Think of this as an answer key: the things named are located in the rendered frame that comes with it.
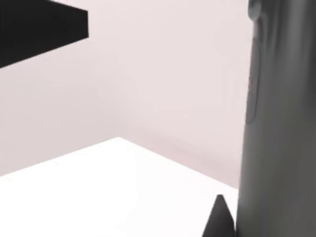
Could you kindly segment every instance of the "white table surface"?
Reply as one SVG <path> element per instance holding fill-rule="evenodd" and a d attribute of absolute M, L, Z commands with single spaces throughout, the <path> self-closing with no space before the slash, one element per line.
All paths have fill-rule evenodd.
<path fill-rule="evenodd" d="M 200 237 L 237 190 L 122 138 L 0 177 L 1 237 Z"/>

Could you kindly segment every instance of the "gray cylinder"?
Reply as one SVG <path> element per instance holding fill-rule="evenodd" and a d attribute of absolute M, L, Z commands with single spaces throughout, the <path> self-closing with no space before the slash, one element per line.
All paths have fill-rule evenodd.
<path fill-rule="evenodd" d="M 316 236 L 316 0 L 251 0 L 238 237 Z"/>

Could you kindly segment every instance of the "pink wall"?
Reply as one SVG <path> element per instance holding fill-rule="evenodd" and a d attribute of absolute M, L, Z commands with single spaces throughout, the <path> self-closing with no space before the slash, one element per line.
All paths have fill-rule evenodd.
<path fill-rule="evenodd" d="M 60 0 L 90 39 L 0 71 L 0 174 L 121 136 L 238 184 L 247 0 Z"/>

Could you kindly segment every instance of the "wall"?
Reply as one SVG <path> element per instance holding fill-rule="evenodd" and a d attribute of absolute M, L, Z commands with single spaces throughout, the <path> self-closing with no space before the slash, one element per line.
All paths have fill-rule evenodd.
<path fill-rule="evenodd" d="M 0 172 L 121 136 L 236 187 L 247 1 L 60 2 L 90 39 L 0 71 Z"/>

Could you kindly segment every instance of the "pale pink wall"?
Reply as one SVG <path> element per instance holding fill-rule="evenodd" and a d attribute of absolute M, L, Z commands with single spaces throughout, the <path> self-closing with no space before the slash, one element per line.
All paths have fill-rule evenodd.
<path fill-rule="evenodd" d="M 91 38 L 0 70 L 0 173 L 121 136 L 237 186 L 248 1 L 59 1 Z"/>

